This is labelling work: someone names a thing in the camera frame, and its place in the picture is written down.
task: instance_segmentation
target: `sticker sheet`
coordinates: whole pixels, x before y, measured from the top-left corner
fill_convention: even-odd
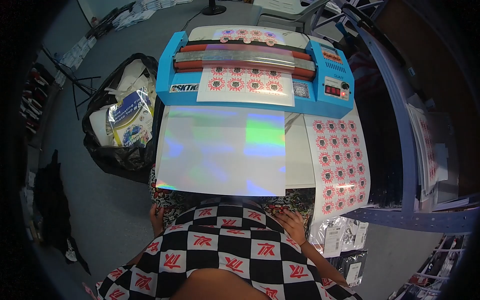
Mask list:
[[[214,33],[213,39],[219,39],[222,43],[229,40],[241,40],[245,44],[251,42],[265,42],[268,46],[275,44],[285,45],[285,41],[281,33],[275,30],[265,30],[252,27],[232,27],[227,29],[218,29]]]
[[[342,119],[304,115],[315,173],[315,221],[368,203],[370,169],[357,109]]]
[[[204,68],[197,101],[295,106],[292,75],[262,69]]]

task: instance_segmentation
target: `checkered shirt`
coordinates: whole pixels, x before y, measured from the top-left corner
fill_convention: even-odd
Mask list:
[[[168,299],[202,268],[230,271],[275,300],[361,299],[321,278],[300,246],[256,203],[220,198],[180,215],[137,265],[121,266],[98,282],[98,299]]]

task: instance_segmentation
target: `holographic film sheet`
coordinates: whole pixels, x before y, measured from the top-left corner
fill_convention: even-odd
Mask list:
[[[285,195],[283,111],[171,106],[166,121],[157,187],[221,195]]]

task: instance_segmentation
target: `barcode label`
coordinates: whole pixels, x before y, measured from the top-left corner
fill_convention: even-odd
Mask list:
[[[325,231],[324,257],[335,257],[340,255],[342,227],[327,228]]]

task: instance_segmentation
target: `packaged clothing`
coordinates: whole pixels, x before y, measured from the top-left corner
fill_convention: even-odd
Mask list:
[[[342,251],[342,242],[345,235],[347,218],[334,218],[315,222],[310,225],[308,242],[312,244],[323,257],[339,256]]]
[[[367,236],[368,223],[354,219],[347,219],[345,235],[343,237],[342,251],[363,249]]]

